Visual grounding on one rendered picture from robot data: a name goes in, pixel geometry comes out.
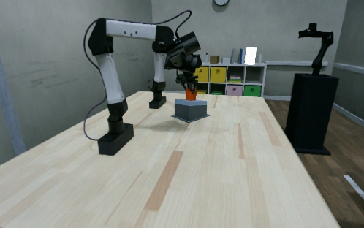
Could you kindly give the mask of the orange-red peg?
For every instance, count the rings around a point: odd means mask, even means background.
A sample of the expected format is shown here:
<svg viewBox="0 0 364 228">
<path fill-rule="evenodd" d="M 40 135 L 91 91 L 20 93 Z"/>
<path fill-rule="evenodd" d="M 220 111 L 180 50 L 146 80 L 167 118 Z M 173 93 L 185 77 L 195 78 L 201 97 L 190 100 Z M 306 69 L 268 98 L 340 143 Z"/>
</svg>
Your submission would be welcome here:
<svg viewBox="0 0 364 228">
<path fill-rule="evenodd" d="M 194 94 L 190 88 L 186 88 L 186 100 L 196 100 L 197 89 L 195 89 Z"/>
</svg>

